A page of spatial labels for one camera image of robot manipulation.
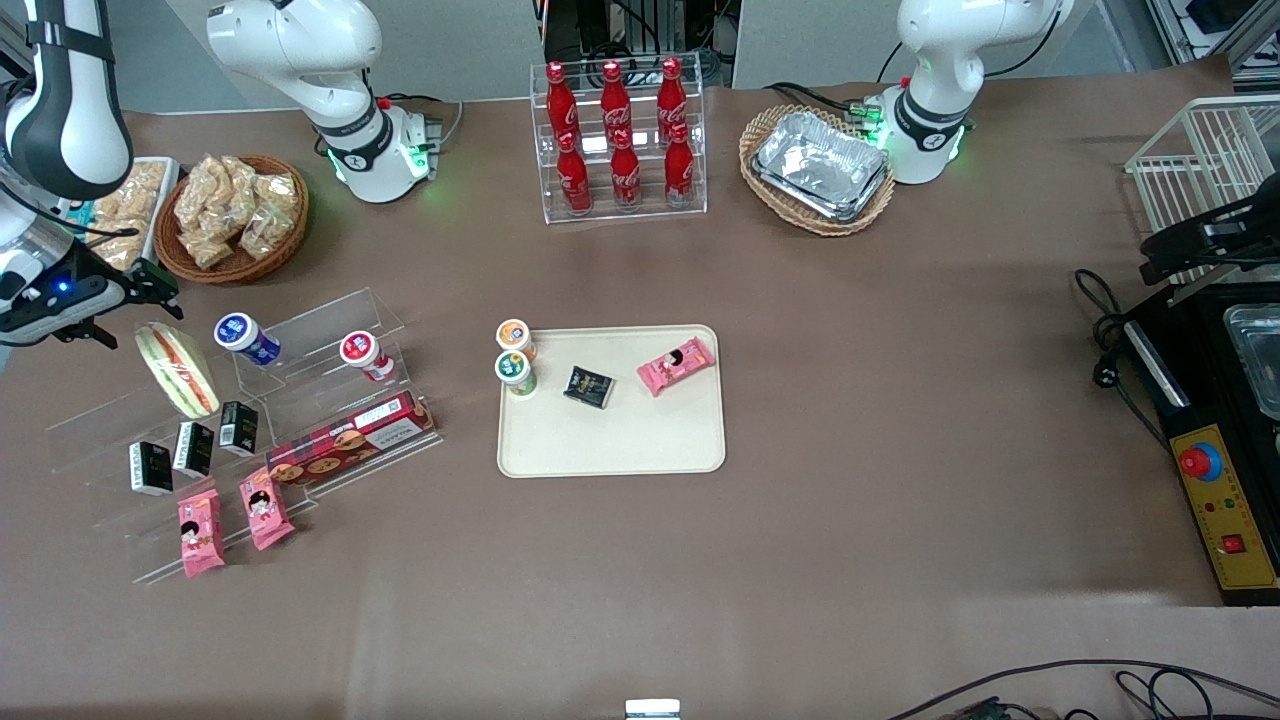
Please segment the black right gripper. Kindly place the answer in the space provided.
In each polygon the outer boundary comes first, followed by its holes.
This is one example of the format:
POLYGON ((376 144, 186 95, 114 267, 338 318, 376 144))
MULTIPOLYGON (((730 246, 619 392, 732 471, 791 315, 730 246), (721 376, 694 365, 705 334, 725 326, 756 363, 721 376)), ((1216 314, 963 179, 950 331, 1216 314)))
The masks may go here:
MULTIPOLYGON (((128 295, 136 304, 175 304, 178 293, 177 278, 156 263, 136 260, 128 269, 128 295)), ((118 348, 116 337, 96 318, 125 301, 114 269, 97 260, 81 265, 68 256, 65 264, 46 268, 32 255, 3 256, 4 346, 92 340, 118 348)))

